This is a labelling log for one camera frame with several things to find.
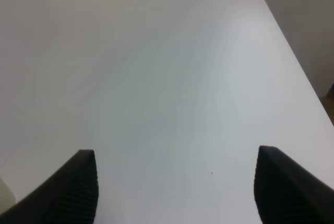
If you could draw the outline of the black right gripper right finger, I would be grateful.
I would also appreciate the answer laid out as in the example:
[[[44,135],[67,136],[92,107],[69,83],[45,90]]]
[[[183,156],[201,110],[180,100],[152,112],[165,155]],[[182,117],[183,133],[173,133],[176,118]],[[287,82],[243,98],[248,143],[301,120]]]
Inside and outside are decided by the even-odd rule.
[[[262,223],[333,223],[333,189],[276,147],[259,146],[254,198]]]

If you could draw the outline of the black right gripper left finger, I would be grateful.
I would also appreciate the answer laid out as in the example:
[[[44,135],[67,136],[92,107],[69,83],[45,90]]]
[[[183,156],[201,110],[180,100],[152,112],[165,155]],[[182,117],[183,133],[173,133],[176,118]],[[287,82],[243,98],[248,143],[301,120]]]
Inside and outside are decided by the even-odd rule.
[[[99,198],[93,150],[79,150],[44,183],[1,214],[1,223],[94,223]]]

